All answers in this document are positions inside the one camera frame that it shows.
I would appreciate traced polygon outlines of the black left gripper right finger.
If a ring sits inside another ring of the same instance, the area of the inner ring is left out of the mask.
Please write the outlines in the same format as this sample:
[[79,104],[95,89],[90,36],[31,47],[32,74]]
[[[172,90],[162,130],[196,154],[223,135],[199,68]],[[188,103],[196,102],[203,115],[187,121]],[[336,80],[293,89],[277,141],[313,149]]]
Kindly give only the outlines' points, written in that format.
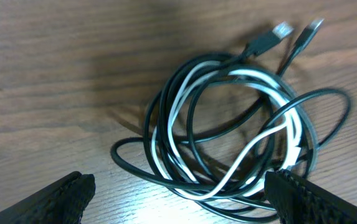
[[265,196],[285,224],[357,224],[357,206],[282,169],[265,174]]

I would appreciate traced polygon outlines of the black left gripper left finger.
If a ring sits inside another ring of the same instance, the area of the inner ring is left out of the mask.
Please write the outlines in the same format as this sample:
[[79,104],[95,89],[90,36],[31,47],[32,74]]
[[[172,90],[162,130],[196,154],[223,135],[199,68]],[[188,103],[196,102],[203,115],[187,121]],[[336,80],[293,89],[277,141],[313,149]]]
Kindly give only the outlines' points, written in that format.
[[95,195],[95,177],[74,171],[0,212],[0,223],[80,224]]

